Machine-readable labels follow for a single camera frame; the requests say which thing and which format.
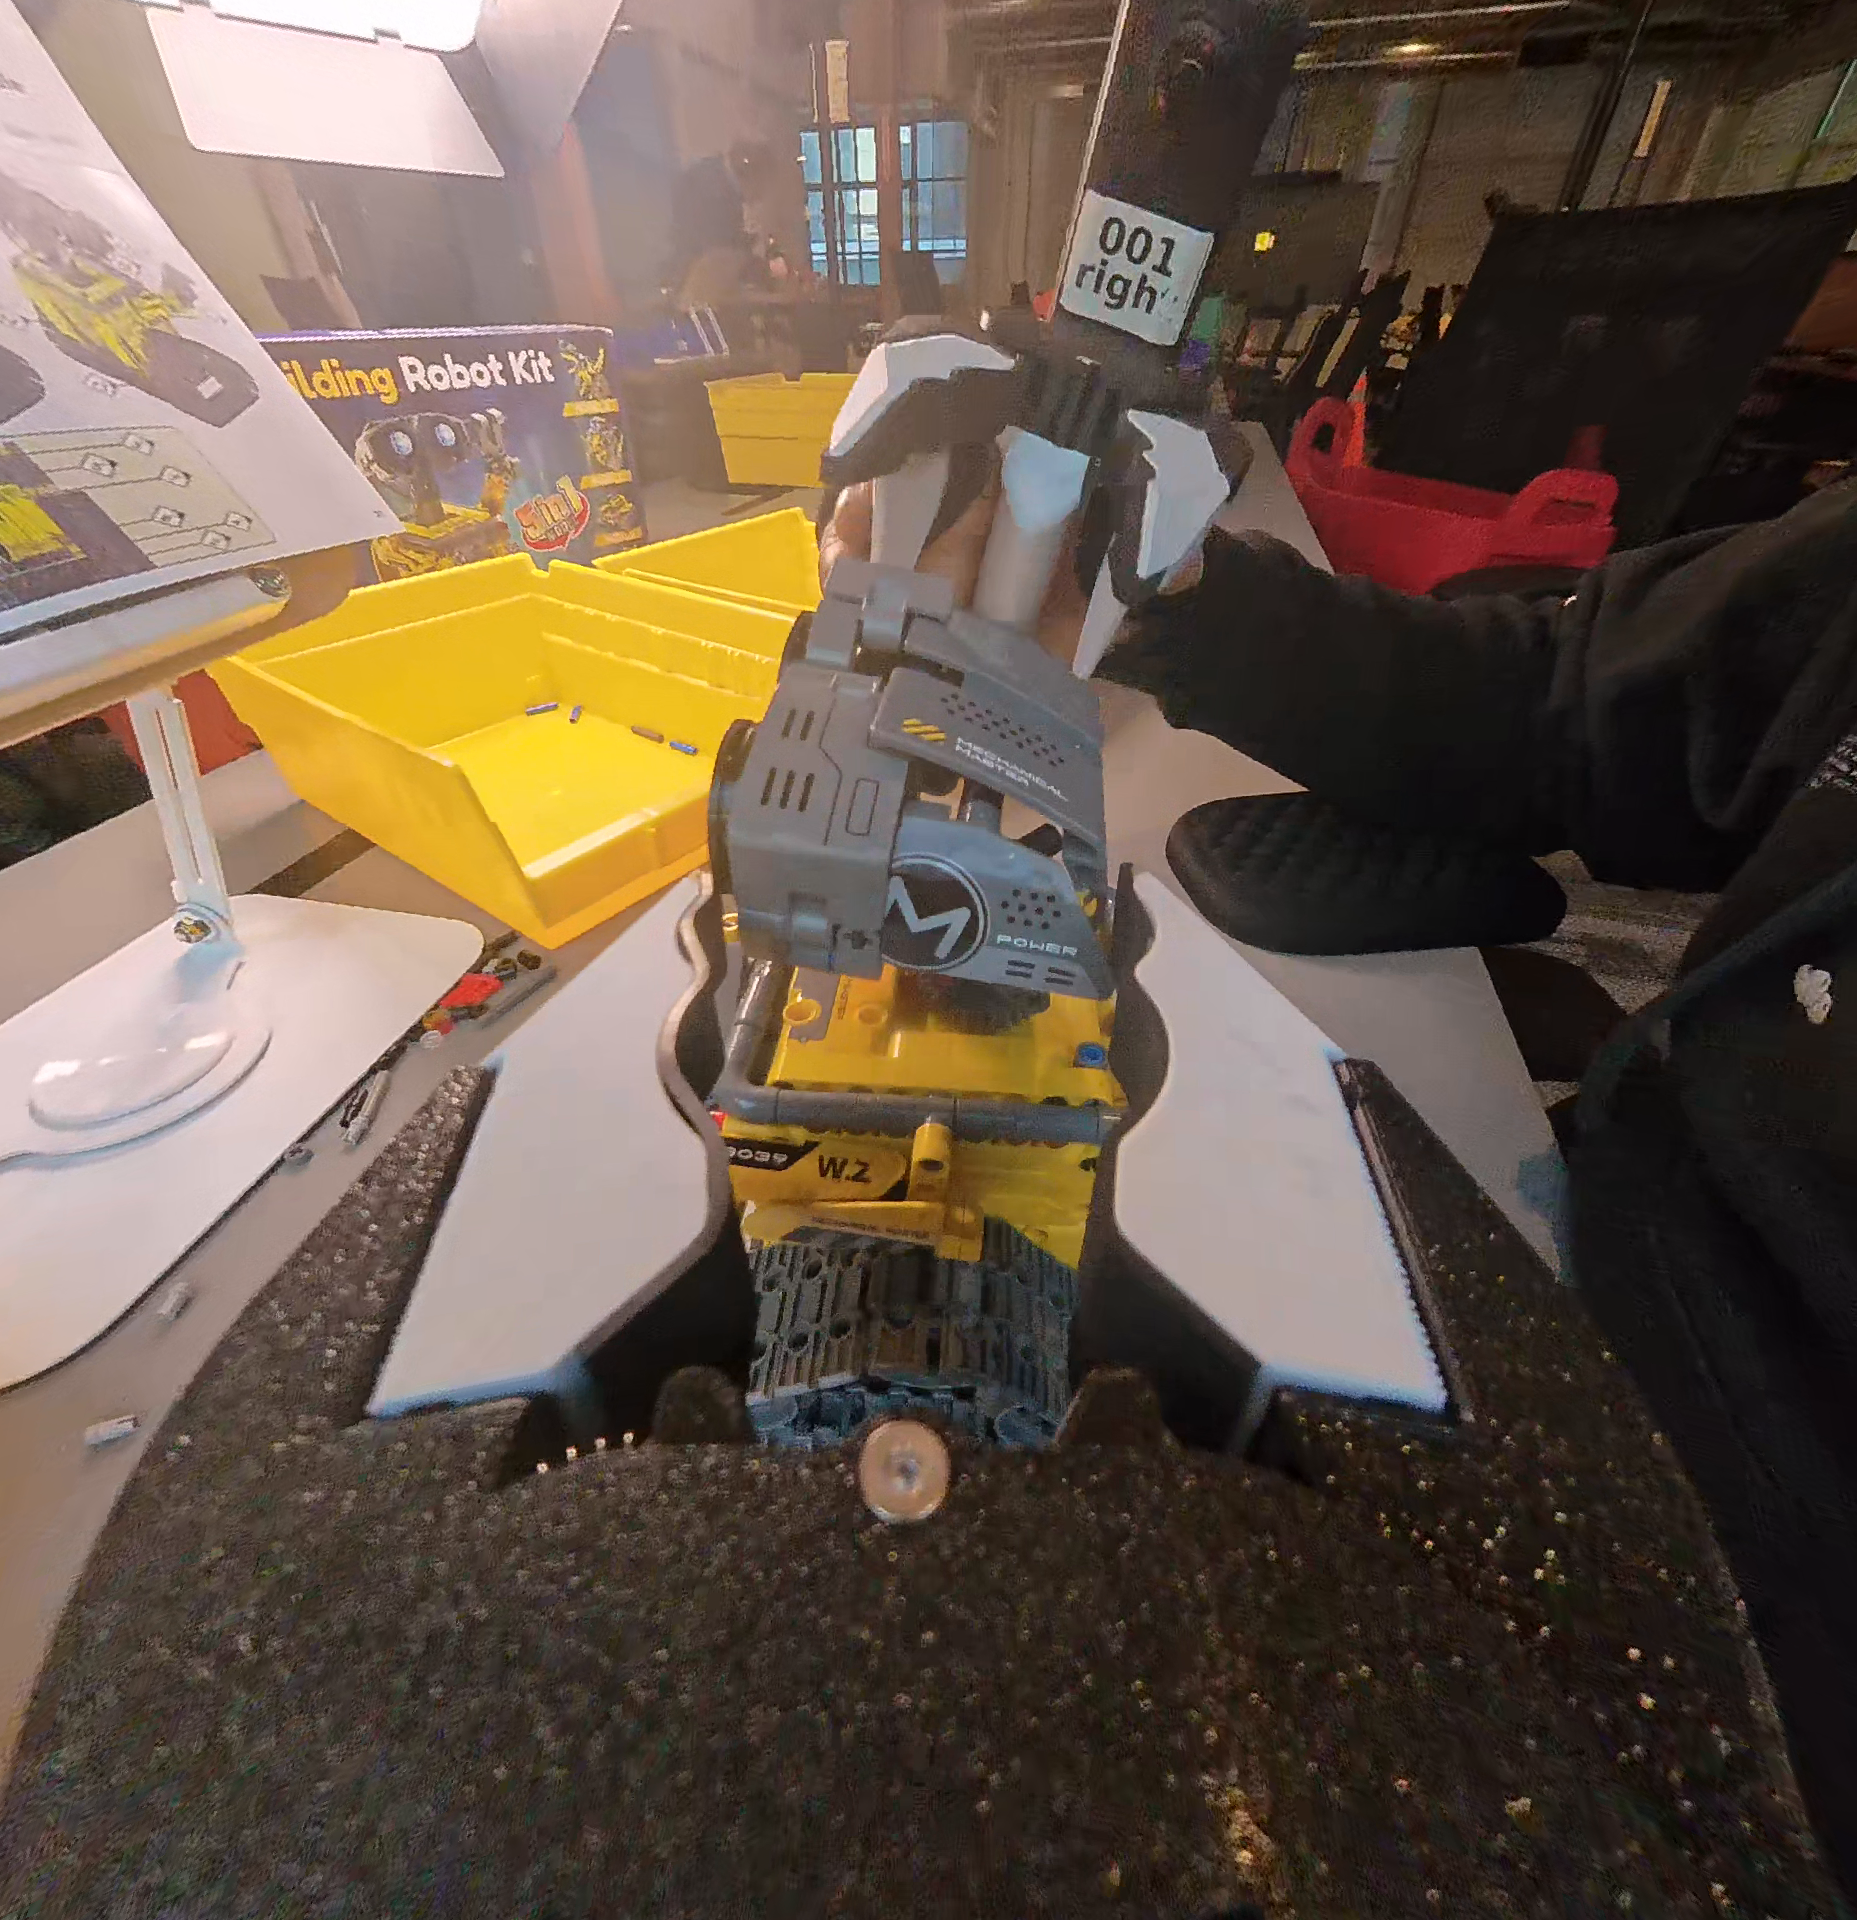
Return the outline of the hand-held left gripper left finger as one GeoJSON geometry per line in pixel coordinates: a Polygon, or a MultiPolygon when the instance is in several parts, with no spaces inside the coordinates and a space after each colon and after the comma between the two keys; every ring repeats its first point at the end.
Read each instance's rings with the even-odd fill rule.
{"type": "Polygon", "coordinates": [[[370,1418],[524,1397],[611,1446],[679,1368],[746,1377],[754,1275],[704,1109],[722,978],[694,870],[491,1050],[370,1418]]]}

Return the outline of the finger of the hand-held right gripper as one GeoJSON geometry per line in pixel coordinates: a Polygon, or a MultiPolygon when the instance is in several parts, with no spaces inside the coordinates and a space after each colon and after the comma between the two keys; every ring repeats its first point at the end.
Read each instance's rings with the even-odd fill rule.
{"type": "Polygon", "coordinates": [[[1084,621],[1076,677],[1093,677],[1129,609],[1193,582],[1213,518],[1239,478],[1246,447],[1188,418],[1124,408],[1090,471],[1076,582],[1084,621]]]}
{"type": "Polygon", "coordinates": [[[889,333],[868,350],[825,452],[817,582],[838,561],[915,567],[956,447],[1001,440],[1019,353],[966,333],[889,333]]]}

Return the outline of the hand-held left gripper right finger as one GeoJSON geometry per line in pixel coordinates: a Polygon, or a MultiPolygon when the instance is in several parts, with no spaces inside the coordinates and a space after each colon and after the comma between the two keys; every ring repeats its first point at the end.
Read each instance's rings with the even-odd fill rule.
{"type": "Polygon", "coordinates": [[[1392,1087],[1160,876],[1124,868],[1111,933],[1129,1113],[1084,1218],[1080,1377],[1131,1368],[1168,1427],[1276,1427],[1284,1401],[1463,1427],[1392,1087]]]}

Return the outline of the yellow grey brick robot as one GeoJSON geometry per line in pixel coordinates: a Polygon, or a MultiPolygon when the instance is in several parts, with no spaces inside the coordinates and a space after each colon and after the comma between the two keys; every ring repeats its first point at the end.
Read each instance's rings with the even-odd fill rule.
{"type": "Polygon", "coordinates": [[[1093,691],[954,582],[838,562],[722,746],[712,885],[743,961],[704,1102],[754,1427],[1045,1446],[1129,1113],[1093,691]]]}

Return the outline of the person's right hand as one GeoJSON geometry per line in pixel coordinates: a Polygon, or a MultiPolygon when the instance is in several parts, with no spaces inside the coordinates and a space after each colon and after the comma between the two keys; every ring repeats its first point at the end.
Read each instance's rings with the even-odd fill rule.
{"type": "Polygon", "coordinates": [[[956,447],[921,573],[948,576],[956,606],[974,602],[980,562],[1001,511],[1001,447],[956,447]]]}

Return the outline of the yellow plastic bin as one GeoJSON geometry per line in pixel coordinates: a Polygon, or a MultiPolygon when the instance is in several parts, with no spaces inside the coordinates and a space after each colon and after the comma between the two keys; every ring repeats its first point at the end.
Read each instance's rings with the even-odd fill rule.
{"type": "Polygon", "coordinates": [[[592,562],[598,573],[661,582],[776,615],[817,606],[817,544],[800,507],[732,518],[693,533],[632,544],[592,562]]]}
{"type": "Polygon", "coordinates": [[[847,371],[727,376],[704,382],[727,487],[815,487],[851,388],[847,371]]]}
{"type": "Polygon", "coordinates": [[[703,868],[714,748],[761,717],[793,627],[511,552],[357,589],[206,674],[296,801],[557,946],[703,868]]]}

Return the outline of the window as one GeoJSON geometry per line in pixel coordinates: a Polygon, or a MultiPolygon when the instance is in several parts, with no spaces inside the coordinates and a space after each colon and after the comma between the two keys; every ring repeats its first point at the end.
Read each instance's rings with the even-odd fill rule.
{"type": "MultiPolygon", "coordinates": [[[[910,119],[896,126],[898,250],[931,262],[943,282],[966,276],[966,119],[910,119]]],[[[876,121],[800,126],[808,271],[838,282],[879,281],[879,130],[876,121]]]]}

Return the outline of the pile of small brick pieces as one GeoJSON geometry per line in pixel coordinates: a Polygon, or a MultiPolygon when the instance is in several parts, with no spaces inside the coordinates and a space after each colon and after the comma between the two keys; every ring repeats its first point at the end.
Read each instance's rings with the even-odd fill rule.
{"type": "Polygon", "coordinates": [[[557,966],[524,933],[498,933],[475,966],[411,1023],[409,1041],[440,1045],[456,1026],[491,1023],[553,987],[557,966]]]}

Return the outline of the red plastic tub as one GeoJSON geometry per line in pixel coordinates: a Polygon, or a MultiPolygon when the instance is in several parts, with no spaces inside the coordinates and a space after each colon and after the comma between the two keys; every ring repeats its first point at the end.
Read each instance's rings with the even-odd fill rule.
{"type": "Polygon", "coordinates": [[[1355,459],[1361,410],[1318,398],[1289,440],[1284,474],[1336,573],[1432,594],[1484,567],[1581,573],[1609,552],[1604,471],[1545,471],[1522,491],[1389,474],[1355,459]]]}

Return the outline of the white book stand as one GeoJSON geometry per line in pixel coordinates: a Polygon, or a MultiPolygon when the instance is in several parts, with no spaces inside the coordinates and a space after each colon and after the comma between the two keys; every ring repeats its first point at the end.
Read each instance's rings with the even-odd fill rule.
{"type": "Polygon", "coordinates": [[[174,677],[294,632],[344,551],[110,589],[0,641],[0,748],[127,702],[171,914],[0,1017],[0,1395],[110,1332],[479,958],[466,917],[234,894],[174,677]]]}

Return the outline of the dark blue robot kit box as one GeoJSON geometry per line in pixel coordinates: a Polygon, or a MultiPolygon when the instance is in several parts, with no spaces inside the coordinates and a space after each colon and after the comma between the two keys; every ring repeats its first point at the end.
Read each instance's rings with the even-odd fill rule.
{"type": "Polygon", "coordinates": [[[608,328],[276,333],[277,376],[396,518],[370,576],[524,552],[598,562],[650,538],[608,328]]]}

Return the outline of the black fabric panel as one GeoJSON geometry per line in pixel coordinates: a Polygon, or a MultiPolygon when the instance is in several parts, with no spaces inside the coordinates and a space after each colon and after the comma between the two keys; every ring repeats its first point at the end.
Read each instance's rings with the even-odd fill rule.
{"type": "Polygon", "coordinates": [[[1593,211],[1502,209],[1379,471],[1522,491],[1593,447],[1617,544],[1671,532],[1757,371],[1857,230],[1857,173],[1593,211]]]}

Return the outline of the studio light panel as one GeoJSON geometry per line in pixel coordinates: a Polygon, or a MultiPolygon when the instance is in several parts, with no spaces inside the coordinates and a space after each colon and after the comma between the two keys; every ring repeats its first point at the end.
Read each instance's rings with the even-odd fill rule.
{"type": "Polygon", "coordinates": [[[140,5],[199,153],[498,181],[557,145],[622,0],[140,5]]]}

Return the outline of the instruction booklet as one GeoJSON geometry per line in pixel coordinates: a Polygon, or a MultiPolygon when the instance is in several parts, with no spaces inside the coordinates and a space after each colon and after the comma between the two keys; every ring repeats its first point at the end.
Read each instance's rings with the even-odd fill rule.
{"type": "Polygon", "coordinates": [[[0,5],[0,645],[393,526],[0,5]]]}

